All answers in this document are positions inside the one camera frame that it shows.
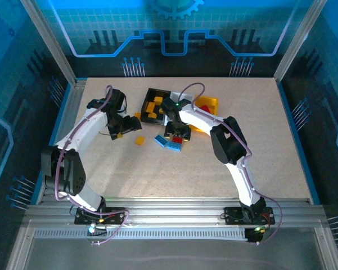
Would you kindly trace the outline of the black plastic bin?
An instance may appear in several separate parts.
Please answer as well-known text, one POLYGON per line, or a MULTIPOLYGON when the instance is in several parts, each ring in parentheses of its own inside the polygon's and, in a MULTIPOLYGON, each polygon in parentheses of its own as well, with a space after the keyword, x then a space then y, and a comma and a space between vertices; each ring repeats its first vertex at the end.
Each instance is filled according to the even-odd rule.
POLYGON ((161 103, 154 102, 155 97, 162 97, 163 100, 170 97, 171 91, 166 91, 166 90, 161 90, 161 89, 155 89, 155 88, 149 88, 147 90, 142 108, 141 108, 141 121, 144 123, 150 123, 150 124, 158 124, 158 125, 163 125, 164 124, 164 113, 160 114, 159 109, 161 103), (146 112, 146 107, 149 102, 154 102, 155 103, 155 109, 154 112, 157 114, 157 118, 149 118, 148 113, 146 112))

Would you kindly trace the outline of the yellow plastic bin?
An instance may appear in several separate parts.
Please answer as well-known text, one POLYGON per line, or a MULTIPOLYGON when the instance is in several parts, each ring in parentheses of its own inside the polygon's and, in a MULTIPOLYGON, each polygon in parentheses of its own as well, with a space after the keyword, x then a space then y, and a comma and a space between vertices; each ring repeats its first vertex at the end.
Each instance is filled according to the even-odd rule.
POLYGON ((194 102, 195 106, 200 108, 203 105, 207 105, 210 108, 210 112, 212 115, 217 115, 219 102, 217 98, 201 96, 197 98, 194 102))

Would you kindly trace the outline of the blue table edge trim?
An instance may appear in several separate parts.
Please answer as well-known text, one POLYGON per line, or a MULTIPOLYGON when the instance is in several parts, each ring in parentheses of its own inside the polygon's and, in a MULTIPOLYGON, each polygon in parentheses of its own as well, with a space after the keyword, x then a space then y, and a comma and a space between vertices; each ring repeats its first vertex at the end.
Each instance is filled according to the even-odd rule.
MULTIPOLYGON (((62 119, 65 115, 65 108, 66 108, 67 101, 70 97, 70 94, 71 94, 71 86, 70 86, 70 84, 68 84, 67 87, 66 87, 66 90, 65 90, 64 98, 62 100, 60 109, 58 111, 58 115, 57 115, 57 118, 56 118, 56 121, 55 121, 55 125, 53 127, 51 137, 49 139, 49 145, 55 144, 56 138, 59 134, 58 130, 59 130, 61 121, 62 121, 62 119)), ((42 175, 42 171, 40 170, 39 176, 38 176, 35 188, 34 188, 34 192, 33 192, 33 195, 31 197, 30 205, 37 205, 39 203, 39 201, 40 201, 39 195, 40 195, 40 192, 42 190, 42 187, 43 187, 43 175, 42 175)))
POLYGON ((301 168, 303 170, 305 180, 306 180, 306 183, 307 183, 307 186, 308 186, 308 190, 309 190, 309 194, 310 194, 310 202, 314 205, 320 205, 321 202, 320 202, 317 190, 316 190, 316 186, 315 186, 315 183, 314 183, 314 180, 313 180, 307 159, 305 157, 305 153, 304 153, 304 150, 303 150, 300 138, 299 138, 298 131, 297 131, 295 123, 294 123, 294 118, 291 114, 291 110, 290 110, 289 103, 288 103, 288 100, 287 100, 286 95, 285 95, 285 91, 284 91, 281 83, 278 83, 277 87, 278 87, 278 91, 279 91, 279 94, 280 94, 280 97, 281 97, 283 108, 284 108, 284 111, 285 111, 285 114, 286 114, 286 117, 287 117, 287 121, 288 121, 289 126, 290 126, 291 134, 292 134, 294 144, 295 144, 295 147, 296 147, 296 152, 297 152, 299 160, 300 160, 301 168))

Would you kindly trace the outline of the black electronics box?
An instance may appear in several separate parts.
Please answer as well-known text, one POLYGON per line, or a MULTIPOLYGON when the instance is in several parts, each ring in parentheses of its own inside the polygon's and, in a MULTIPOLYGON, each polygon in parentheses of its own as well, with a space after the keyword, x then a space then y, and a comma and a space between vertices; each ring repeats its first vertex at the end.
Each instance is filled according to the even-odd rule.
POLYGON ((245 229, 245 238, 250 243, 260 243, 264 238, 264 234, 268 228, 265 226, 255 227, 255 228, 246 228, 245 229))

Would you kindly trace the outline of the aluminium side rail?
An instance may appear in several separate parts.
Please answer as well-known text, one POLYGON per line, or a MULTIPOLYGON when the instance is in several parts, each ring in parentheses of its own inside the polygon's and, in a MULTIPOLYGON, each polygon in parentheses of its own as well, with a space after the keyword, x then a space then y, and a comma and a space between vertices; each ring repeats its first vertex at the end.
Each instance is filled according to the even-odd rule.
POLYGON ((82 99, 82 95, 84 92, 84 88, 86 85, 87 78, 79 78, 77 80, 76 86, 71 87, 71 94, 67 101, 66 108, 65 108, 65 115, 61 121, 59 127, 59 134, 56 138, 56 142, 61 140, 65 137, 68 132, 73 128, 75 125, 76 116, 78 114, 80 102, 82 99))

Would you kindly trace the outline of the wide aluminium frame rail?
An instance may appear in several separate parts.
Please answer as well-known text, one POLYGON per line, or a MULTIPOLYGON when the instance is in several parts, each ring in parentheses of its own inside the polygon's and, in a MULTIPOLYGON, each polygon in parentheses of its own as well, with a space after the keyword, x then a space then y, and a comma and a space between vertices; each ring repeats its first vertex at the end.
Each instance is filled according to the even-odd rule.
MULTIPOLYGON (((220 219, 225 207, 239 206, 231 198, 112 198, 108 207, 129 210, 127 226, 148 228, 224 227, 220 219)), ((283 199, 278 203, 267 202, 273 209, 275 226, 282 228, 316 228, 328 225, 324 208, 311 205, 305 199, 283 199)), ((74 217, 70 215, 71 203, 46 200, 31 205, 22 222, 32 227, 70 227, 74 217)))

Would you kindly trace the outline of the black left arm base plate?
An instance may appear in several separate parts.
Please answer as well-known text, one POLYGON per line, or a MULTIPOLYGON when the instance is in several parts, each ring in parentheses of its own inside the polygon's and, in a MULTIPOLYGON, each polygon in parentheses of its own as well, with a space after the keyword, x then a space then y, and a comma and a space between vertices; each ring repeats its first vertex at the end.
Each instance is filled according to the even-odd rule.
POLYGON ((121 212, 110 215, 102 215, 102 214, 92 214, 81 208, 76 210, 74 216, 74 224, 76 225, 90 225, 92 223, 99 225, 120 225, 124 221, 124 217, 126 217, 124 208, 107 208, 109 212, 121 212))

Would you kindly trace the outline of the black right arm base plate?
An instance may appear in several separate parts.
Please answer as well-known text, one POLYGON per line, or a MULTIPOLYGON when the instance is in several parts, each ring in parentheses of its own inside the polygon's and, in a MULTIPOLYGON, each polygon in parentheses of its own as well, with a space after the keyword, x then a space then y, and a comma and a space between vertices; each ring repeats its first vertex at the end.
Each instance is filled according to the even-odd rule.
POLYGON ((220 215, 220 219, 224 220, 226 225, 266 225, 276 223, 273 209, 270 207, 264 208, 263 212, 251 222, 244 220, 240 207, 226 207, 220 215))

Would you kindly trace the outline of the aluminium corner post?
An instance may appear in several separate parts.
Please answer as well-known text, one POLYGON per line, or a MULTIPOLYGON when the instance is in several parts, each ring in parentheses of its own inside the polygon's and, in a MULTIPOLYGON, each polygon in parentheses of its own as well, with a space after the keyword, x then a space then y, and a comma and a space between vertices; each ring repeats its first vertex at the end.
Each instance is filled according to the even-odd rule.
POLYGON ((63 50, 61 49, 56 37, 54 36, 51 28, 49 27, 48 22, 44 18, 40 8, 36 4, 35 0, 20 0, 24 9, 28 13, 32 23, 36 27, 38 33, 42 37, 44 43, 49 49, 51 55, 53 56, 56 64, 63 73, 65 79, 70 84, 71 87, 76 87, 77 78, 64 55, 63 50))
POLYGON ((321 14, 327 0, 313 0, 303 17, 292 41, 290 42, 283 58, 281 59, 275 73, 274 79, 276 83, 280 83, 292 64, 294 58, 298 54, 304 41, 307 39, 309 32, 321 14))

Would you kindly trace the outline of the aluminium lower frame rail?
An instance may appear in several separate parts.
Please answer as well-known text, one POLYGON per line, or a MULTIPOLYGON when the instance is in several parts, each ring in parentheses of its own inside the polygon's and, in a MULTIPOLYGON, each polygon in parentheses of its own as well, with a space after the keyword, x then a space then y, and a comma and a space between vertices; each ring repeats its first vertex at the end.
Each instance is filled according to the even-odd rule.
POLYGON ((338 270, 338 249, 329 228, 314 229, 326 270, 338 270))
POLYGON ((6 270, 24 270, 33 242, 35 228, 21 227, 14 242, 6 270))

